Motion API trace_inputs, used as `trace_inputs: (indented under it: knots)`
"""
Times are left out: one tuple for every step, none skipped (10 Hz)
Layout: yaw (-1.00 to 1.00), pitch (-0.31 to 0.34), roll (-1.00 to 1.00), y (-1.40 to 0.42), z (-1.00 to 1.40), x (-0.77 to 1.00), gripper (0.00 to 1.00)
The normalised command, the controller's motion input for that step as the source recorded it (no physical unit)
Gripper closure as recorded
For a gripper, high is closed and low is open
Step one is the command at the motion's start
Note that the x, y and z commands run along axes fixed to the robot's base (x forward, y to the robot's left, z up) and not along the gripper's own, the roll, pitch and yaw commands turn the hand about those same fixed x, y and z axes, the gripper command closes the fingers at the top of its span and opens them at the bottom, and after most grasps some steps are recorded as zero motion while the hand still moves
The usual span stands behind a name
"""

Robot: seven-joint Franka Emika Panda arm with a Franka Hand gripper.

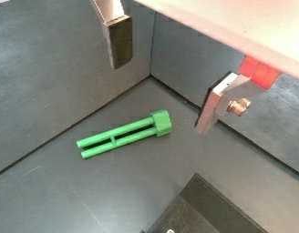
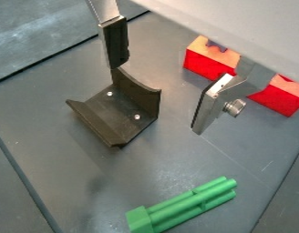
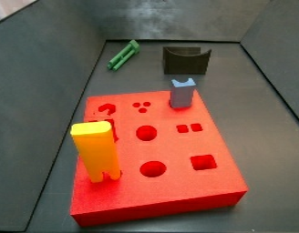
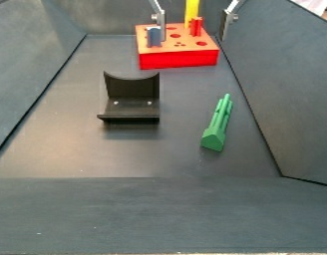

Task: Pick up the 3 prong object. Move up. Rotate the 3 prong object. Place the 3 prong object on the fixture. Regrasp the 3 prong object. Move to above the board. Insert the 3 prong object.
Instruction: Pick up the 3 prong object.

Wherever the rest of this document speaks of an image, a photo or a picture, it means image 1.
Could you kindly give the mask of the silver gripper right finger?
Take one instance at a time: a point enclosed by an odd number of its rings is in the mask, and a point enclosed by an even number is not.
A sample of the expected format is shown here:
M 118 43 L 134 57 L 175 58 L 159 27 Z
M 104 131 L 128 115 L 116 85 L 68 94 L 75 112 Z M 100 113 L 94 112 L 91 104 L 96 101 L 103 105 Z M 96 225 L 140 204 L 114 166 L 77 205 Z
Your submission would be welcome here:
M 263 93 L 275 83 L 281 72 L 251 56 L 245 56 L 238 74 L 229 72 L 209 89 L 197 121 L 197 131 L 206 134 L 227 113 L 241 117 L 251 101 L 249 96 Z

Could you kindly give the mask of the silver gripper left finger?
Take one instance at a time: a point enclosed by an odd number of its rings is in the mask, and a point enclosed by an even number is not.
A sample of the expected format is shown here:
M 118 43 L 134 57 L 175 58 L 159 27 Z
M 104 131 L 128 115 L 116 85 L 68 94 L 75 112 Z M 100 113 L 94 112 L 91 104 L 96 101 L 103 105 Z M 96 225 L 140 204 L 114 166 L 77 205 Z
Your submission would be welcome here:
M 90 0 L 102 21 L 111 66 L 119 69 L 132 59 L 132 18 L 120 0 Z

